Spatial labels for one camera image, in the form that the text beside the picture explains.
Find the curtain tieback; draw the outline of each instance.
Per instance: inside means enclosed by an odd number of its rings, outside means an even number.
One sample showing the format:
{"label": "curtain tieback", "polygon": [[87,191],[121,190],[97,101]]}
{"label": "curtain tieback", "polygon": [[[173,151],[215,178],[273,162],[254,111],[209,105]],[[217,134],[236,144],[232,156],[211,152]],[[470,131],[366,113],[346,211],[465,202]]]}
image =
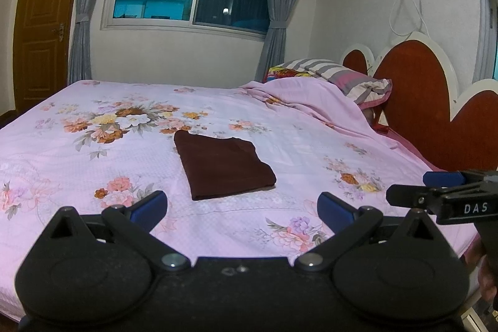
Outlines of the curtain tieback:
{"label": "curtain tieback", "polygon": [[287,22],[285,21],[270,21],[270,29],[287,29]]}
{"label": "curtain tieback", "polygon": [[89,20],[88,13],[80,13],[76,15],[76,23],[88,22]]}

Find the folded brown cloth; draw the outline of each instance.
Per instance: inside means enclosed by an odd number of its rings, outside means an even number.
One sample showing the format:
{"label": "folded brown cloth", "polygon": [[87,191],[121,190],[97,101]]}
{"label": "folded brown cloth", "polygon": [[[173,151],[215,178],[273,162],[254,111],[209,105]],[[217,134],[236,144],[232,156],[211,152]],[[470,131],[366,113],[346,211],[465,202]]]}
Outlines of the folded brown cloth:
{"label": "folded brown cloth", "polygon": [[250,192],[276,182],[270,166],[260,161],[249,141],[206,137],[184,130],[177,131],[174,140],[192,200]]}

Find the wooden door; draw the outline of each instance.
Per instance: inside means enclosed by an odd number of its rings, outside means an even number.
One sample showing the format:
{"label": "wooden door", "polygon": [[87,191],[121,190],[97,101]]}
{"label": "wooden door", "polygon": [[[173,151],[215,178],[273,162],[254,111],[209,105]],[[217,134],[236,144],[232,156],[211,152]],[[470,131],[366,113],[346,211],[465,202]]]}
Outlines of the wooden door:
{"label": "wooden door", "polygon": [[73,0],[18,0],[13,75],[24,113],[66,86]]}

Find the cable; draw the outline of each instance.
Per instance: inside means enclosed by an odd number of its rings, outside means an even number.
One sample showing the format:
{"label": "cable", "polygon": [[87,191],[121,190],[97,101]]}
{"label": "cable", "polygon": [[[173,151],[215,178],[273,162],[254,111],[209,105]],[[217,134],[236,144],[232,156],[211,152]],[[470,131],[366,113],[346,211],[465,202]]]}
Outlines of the cable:
{"label": "cable", "polygon": [[[415,0],[412,0],[412,1],[413,1],[414,6],[415,6],[415,9],[417,10],[417,13],[418,13],[418,15],[420,17],[420,22],[422,23],[422,25],[419,28],[419,31],[422,30],[422,26],[425,26],[425,32],[427,33],[427,37],[431,38],[431,36],[429,34],[429,28],[427,28],[427,23],[425,23],[425,20],[422,17],[422,0],[419,0],[420,8],[417,6],[417,3],[415,2]],[[397,2],[398,2],[398,0],[395,0],[394,3],[392,4],[391,13],[389,14],[389,27],[391,28],[391,31],[394,34],[396,34],[397,36],[399,36],[399,37],[409,37],[416,30],[412,30],[410,33],[407,33],[407,34],[400,34],[396,30],[394,30],[394,28],[392,26],[392,13],[394,11],[394,6],[396,6]]]}

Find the pink mattress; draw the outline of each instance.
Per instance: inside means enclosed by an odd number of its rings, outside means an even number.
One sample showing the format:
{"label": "pink mattress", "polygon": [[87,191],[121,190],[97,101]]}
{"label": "pink mattress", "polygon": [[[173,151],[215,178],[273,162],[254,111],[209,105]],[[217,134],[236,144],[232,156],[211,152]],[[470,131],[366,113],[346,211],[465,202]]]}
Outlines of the pink mattress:
{"label": "pink mattress", "polygon": [[[251,141],[275,172],[275,188],[192,201],[172,139],[178,129]],[[191,260],[293,261],[332,235],[316,212],[321,192],[403,215],[406,209],[385,201],[386,189],[419,185],[427,170],[325,81],[287,78],[231,90],[78,82],[0,130],[0,311],[23,316],[14,275],[63,205],[99,213],[161,189],[168,214],[152,234]],[[475,235],[472,225],[442,230],[458,255]]]}

